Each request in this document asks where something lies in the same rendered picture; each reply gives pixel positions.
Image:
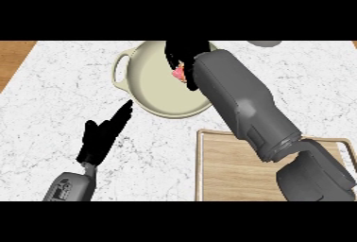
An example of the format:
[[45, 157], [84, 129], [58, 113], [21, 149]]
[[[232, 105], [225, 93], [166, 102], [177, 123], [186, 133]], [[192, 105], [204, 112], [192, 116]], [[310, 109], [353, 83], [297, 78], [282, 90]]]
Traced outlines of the grey round object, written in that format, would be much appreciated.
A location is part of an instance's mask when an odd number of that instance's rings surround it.
[[251, 44], [260, 47], [275, 47], [282, 41], [248, 41]]

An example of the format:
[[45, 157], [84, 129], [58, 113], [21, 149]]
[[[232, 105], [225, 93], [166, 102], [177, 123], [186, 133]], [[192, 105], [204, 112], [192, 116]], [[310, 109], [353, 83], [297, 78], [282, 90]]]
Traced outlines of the wooden tray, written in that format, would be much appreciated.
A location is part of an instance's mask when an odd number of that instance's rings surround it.
[[238, 201], [354, 201], [338, 139], [309, 138], [281, 162], [263, 162], [228, 131], [197, 133], [195, 199]]

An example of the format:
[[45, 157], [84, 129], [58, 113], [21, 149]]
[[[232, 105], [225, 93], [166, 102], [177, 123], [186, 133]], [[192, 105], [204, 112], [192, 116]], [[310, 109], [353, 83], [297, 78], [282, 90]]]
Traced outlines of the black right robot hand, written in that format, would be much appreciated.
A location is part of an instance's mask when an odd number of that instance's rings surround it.
[[211, 51], [208, 41], [167, 41], [166, 42], [166, 59], [171, 69], [185, 63], [185, 77], [188, 81], [188, 88], [197, 91], [198, 87], [194, 82], [194, 63], [195, 57], [205, 52]]

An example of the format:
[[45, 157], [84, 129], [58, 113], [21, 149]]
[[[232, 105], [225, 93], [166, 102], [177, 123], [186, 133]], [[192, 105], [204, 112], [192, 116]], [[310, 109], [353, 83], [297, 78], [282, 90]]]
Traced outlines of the pink cupcake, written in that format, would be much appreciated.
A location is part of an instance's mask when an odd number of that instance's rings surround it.
[[173, 76], [183, 82], [186, 83], [186, 75], [185, 75], [185, 63], [180, 62], [179, 66], [176, 67], [176, 69], [171, 72]]

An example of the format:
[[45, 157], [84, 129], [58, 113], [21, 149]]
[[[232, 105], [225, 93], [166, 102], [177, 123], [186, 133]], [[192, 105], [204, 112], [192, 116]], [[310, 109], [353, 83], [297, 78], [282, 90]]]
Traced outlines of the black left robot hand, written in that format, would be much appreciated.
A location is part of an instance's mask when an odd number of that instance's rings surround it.
[[120, 135], [133, 113], [133, 101], [129, 100], [117, 110], [114, 117], [98, 125], [92, 120], [86, 122], [83, 146], [77, 162], [99, 166], [111, 151], [115, 138]]

